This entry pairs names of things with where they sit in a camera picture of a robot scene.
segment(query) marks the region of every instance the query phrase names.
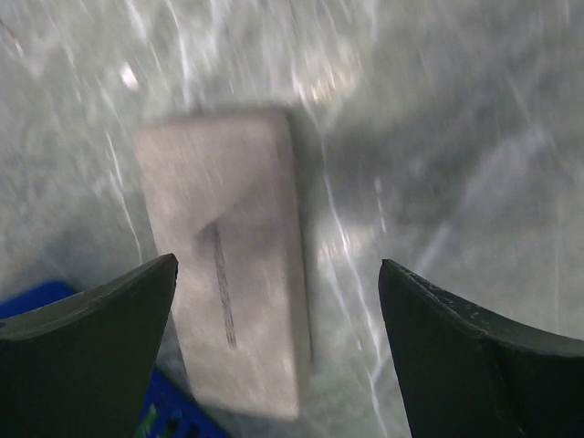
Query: black line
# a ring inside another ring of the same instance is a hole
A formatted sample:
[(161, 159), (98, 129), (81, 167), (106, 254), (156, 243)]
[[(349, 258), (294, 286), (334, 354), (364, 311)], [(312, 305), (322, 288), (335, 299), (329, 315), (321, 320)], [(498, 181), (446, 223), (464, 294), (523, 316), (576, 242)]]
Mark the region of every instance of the black line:
[(221, 236), (219, 235), (219, 228), (216, 224), (213, 225), (212, 232), (215, 246), (215, 270), (217, 272), (217, 283), (219, 284), (219, 295), (221, 296), (225, 320), (225, 335), (227, 336), (229, 347), (235, 349), (237, 348), (237, 340), (235, 339), (234, 316), (231, 311), (231, 300), (229, 299), (229, 284), (227, 283), (227, 275), (225, 274), (225, 260), (223, 257), (223, 247), (221, 246)]

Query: gray block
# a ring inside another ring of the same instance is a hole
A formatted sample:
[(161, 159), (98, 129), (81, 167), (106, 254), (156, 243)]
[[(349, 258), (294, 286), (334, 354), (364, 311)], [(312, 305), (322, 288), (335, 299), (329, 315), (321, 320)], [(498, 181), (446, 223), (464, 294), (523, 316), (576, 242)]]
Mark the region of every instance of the gray block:
[(136, 153), (196, 400), (294, 419), (310, 343), (294, 158), (276, 110), (150, 127)]

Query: blue plastic bin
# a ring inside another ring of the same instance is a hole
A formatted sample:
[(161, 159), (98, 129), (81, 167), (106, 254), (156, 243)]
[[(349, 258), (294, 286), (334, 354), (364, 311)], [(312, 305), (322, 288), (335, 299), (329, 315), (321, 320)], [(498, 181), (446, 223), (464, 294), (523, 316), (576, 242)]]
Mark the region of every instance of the blue plastic bin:
[[(6, 319), (67, 298), (75, 292), (65, 283), (50, 281), (0, 304)], [(154, 369), (142, 406), (136, 438), (228, 438), (194, 403)]]

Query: pencil mark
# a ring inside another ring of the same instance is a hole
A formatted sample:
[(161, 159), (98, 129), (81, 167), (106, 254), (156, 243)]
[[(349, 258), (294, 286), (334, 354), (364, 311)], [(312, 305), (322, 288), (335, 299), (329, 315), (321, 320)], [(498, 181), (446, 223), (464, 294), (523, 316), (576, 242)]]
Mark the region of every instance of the pencil mark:
[(217, 272), (219, 295), (221, 296), (221, 304), (223, 305), (225, 335), (227, 336), (229, 347), (236, 349), (237, 340), (235, 339), (234, 315), (231, 309), (231, 300), (229, 298), (229, 284), (227, 283), (227, 275), (225, 274), (225, 259), (223, 256), (223, 247), (221, 246), (221, 236), (219, 235), (219, 228), (216, 224), (214, 224), (212, 228), (215, 250), (215, 269)]

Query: gray floor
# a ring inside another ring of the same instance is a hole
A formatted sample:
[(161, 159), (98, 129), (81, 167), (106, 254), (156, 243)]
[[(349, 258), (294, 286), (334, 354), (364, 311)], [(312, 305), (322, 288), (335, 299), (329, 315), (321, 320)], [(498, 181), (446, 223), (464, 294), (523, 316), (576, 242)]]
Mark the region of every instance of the gray floor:
[[(391, 257), (584, 338), (581, 0), (5, 0), (0, 287), (94, 287), (156, 255), (141, 124), (278, 104), (294, 126), (314, 337), (300, 421), (409, 434), (377, 272)], [(181, 378), (169, 333), (160, 363)]]

